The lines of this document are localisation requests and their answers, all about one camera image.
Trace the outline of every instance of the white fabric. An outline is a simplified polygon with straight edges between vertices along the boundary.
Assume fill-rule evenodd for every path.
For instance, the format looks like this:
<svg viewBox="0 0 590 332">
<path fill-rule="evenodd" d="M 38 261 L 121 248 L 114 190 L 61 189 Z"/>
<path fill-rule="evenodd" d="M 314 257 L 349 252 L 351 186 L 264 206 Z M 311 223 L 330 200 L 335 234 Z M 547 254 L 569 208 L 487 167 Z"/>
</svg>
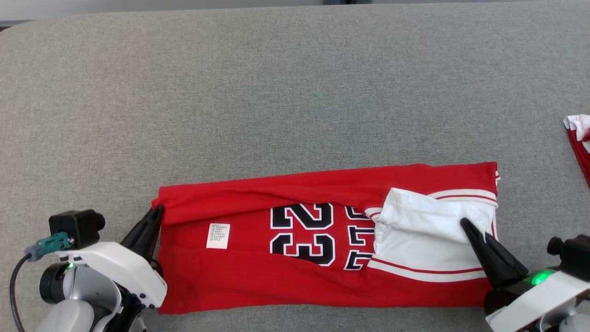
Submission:
<svg viewBox="0 0 590 332">
<path fill-rule="evenodd" d="M 495 195 L 457 193 L 463 196 L 444 200 L 392 188 L 381 213 L 372 217 L 375 254 L 368 267 L 428 282 L 485 277 L 459 221 L 469 218 L 482 232 L 492 233 Z M 493 199 L 481 201 L 481 196 Z"/>
<path fill-rule="evenodd" d="M 576 131 L 576 139 L 580 142 L 590 132 L 590 115 L 569 115 L 563 119 L 563 124 L 569 130 Z M 583 142 L 582 145 L 590 153 L 590 141 Z"/>
<path fill-rule="evenodd" d="M 491 233 L 495 207 L 480 201 L 437 200 L 409 190 L 392 188 L 376 222 L 407 230 L 468 243 L 459 225 L 468 217 L 480 232 Z"/>
</svg>

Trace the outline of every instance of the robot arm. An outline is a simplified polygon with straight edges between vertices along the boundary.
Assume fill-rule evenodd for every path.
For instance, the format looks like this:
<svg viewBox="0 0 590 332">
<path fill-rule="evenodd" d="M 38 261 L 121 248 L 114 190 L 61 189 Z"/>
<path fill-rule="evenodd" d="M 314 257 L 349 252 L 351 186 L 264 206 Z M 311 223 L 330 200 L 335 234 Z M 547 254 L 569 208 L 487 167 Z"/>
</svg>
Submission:
<svg viewBox="0 0 590 332">
<path fill-rule="evenodd" d="M 554 237 L 548 252 L 560 255 L 560 266 L 530 274 L 469 219 L 463 218 L 461 227 L 493 287 L 486 296 L 485 312 L 494 332 L 590 331 L 590 317 L 575 311 L 581 301 L 588 300 L 590 236 L 580 235 L 565 243 Z"/>
<path fill-rule="evenodd" d="M 55 235 L 63 233 L 71 246 L 56 252 L 62 263 L 51 265 L 41 277 L 42 299 L 57 305 L 37 331 L 128 332 L 139 326 L 145 332 L 141 312 L 160 307 L 168 288 L 152 258 L 162 213 L 162 206 L 150 210 L 121 244 L 98 242 L 104 219 L 94 211 L 50 218 L 52 248 L 63 237 Z M 49 248 L 43 243 L 35 248 L 37 259 Z"/>
</svg>

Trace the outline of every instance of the gray table surface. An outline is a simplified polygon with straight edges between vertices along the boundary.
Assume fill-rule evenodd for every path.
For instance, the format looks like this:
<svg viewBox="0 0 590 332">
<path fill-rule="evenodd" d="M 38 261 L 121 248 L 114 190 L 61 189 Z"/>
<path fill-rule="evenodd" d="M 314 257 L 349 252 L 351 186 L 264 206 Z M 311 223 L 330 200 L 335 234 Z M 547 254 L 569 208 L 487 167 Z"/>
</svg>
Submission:
<svg viewBox="0 0 590 332">
<path fill-rule="evenodd" d="M 489 2 L 489 0 L 358 0 L 357 3 L 413 4 L 429 2 Z M 35 19 L 104 12 L 177 11 L 190 9 L 253 8 L 272 6 L 313 6 L 324 0 L 0 0 L 0 27 L 10 27 Z M 327 4 L 339 4 L 331 0 Z"/>
<path fill-rule="evenodd" d="M 590 113 L 590 3 L 104 14 L 0 33 L 0 226 L 9 274 L 47 218 L 93 208 L 120 240 L 158 187 L 377 165 L 495 160 L 500 239 L 542 268 L 588 232 L 561 123 Z M 25 265 L 32 331 L 54 258 Z M 13 331 L 8 301 L 2 330 Z M 477 308 L 251 307 L 152 331 L 485 331 Z"/>
</svg>

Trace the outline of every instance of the white stripe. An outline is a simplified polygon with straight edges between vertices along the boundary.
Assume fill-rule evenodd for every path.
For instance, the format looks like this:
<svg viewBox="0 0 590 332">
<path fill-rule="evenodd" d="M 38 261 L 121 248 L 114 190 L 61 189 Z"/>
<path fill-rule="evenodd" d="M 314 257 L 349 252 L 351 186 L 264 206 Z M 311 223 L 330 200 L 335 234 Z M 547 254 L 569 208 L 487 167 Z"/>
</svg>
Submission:
<svg viewBox="0 0 590 332">
<path fill-rule="evenodd" d="M 482 190 L 482 189 L 451 189 L 451 190 L 443 190 L 438 191 L 436 193 L 432 193 L 428 195 L 432 198 L 440 198 L 444 196 L 483 196 L 490 198 L 492 200 L 496 200 L 496 195 L 491 191 Z"/>
<path fill-rule="evenodd" d="M 369 261 L 367 267 L 382 270 L 409 279 L 428 282 L 455 282 L 486 277 L 486 274 L 483 271 L 464 272 L 457 274 L 430 274 L 424 272 L 414 272 L 406 269 L 396 268 L 395 266 L 383 264 L 373 260 Z"/>
<path fill-rule="evenodd" d="M 370 218 L 372 214 L 381 213 L 381 211 L 383 211 L 381 207 L 370 207 L 365 210 L 365 215 Z"/>
<path fill-rule="evenodd" d="M 494 238 L 499 241 L 498 229 L 496 228 L 496 214 L 495 213 L 494 213 L 494 217 L 491 220 L 491 226 L 494 228 Z"/>
<path fill-rule="evenodd" d="M 498 203 L 496 203 L 495 201 L 490 201 L 487 198 L 483 198 L 483 197 L 471 197 L 471 196 L 467 196 L 467 197 L 444 197 L 444 198 L 439 198 L 442 201 L 477 201 L 477 202 L 482 202 L 482 203 L 487 203 L 490 205 L 493 205 L 495 207 L 498 207 Z"/>
</svg>

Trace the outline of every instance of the folded jersey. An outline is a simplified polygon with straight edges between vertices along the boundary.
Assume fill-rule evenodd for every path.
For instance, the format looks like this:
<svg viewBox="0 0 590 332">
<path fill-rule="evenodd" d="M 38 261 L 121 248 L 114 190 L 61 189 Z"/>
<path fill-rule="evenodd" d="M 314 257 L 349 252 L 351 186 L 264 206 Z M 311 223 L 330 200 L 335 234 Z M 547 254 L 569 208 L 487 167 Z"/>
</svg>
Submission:
<svg viewBox="0 0 590 332">
<path fill-rule="evenodd" d="M 496 234 L 495 162 L 162 187 L 161 313 L 266 304 L 481 305 L 458 221 Z"/>
<path fill-rule="evenodd" d="M 569 143 L 590 187 L 590 115 L 569 115 L 563 119 L 563 124 L 568 130 Z"/>
</svg>

